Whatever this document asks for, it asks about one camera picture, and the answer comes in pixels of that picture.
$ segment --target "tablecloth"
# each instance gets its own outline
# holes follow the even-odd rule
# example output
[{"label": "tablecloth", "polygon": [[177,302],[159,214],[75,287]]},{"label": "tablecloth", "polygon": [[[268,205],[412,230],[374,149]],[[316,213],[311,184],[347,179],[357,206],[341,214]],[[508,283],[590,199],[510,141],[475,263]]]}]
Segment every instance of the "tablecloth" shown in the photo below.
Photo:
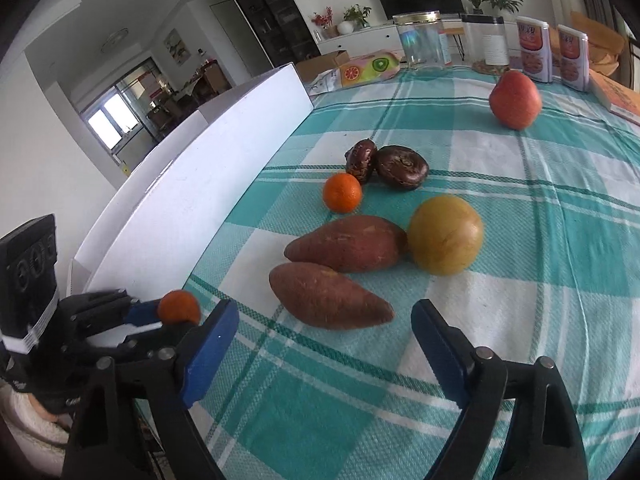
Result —
[{"label": "tablecloth", "polygon": [[[640,427],[640,131],[556,82],[538,86],[542,113],[516,132],[489,109],[494,83],[466,68],[402,71],[319,97],[210,242],[185,288],[206,312],[235,299],[240,325],[191,413],[229,480],[423,478],[459,411],[412,335],[421,298],[475,346],[556,361],[591,479],[626,453]],[[405,228],[421,202],[455,194],[480,213],[484,245],[457,276],[410,259],[352,275],[393,305],[388,325],[308,327],[280,305],[268,273],[287,243],[336,218],[322,185],[366,137],[413,148],[431,172],[411,192],[367,184],[356,213]],[[503,404],[478,478],[493,474],[512,407]]]}]

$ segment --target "red apple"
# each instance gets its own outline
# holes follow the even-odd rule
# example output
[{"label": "red apple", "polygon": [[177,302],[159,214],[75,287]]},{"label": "red apple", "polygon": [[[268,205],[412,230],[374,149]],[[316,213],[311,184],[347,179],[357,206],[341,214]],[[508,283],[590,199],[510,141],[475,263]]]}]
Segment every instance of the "red apple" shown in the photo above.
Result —
[{"label": "red apple", "polygon": [[489,95],[489,106],[506,127],[524,130],[542,110],[542,98],[531,79],[517,70],[508,70]]}]

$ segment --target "small orange fruit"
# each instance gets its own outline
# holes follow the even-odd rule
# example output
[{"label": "small orange fruit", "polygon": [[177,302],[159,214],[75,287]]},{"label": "small orange fruit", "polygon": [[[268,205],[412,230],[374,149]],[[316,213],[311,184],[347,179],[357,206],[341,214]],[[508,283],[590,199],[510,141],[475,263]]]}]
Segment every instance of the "small orange fruit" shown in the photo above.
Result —
[{"label": "small orange fruit", "polygon": [[198,300],[186,290],[172,290],[166,293],[158,304],[157,314],[160,321],[169,325],[183,321],[200,323]]},{"label": "small orange fruit", "polygon": [[322,200],[334,213],[350,213],[362,200],[362,188],[353,175],[338,173],[324,183]]}]

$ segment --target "ceiling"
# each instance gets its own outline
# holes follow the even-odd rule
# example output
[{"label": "ceiling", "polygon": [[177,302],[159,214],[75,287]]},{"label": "ceiling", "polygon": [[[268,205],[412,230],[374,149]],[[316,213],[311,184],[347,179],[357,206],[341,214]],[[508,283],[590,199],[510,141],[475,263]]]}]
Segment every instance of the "ceiling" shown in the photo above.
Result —
[{"label": "ceiling", "polygon": [[[42,0],[47,6],[57,0]],[[149,46],[162,22],[188,0],[81,0],[79,6],[46,28],[25,49],[43,88],[57,81],[67,95],[103,65],[120,64]],[[128,36],[108,54],[100,51],[110,34]]]}]

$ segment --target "glass jar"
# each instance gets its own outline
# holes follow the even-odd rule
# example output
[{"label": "glass jar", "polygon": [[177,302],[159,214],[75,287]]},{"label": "glass jar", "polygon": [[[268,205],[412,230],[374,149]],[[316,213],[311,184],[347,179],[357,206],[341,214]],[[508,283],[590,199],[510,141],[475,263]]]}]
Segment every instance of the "glass jar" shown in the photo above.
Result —
[{"label": "glass jar", "polygon": [[451,65],[449,40],[440,12],[396,14],[394,23],[409,68],[439,68]]},{"label": "glass jar", "polygon": [[509,47],[504,18],[463,14],[466,56],[471,68],[481,74],[500,75],[509,69]]}]

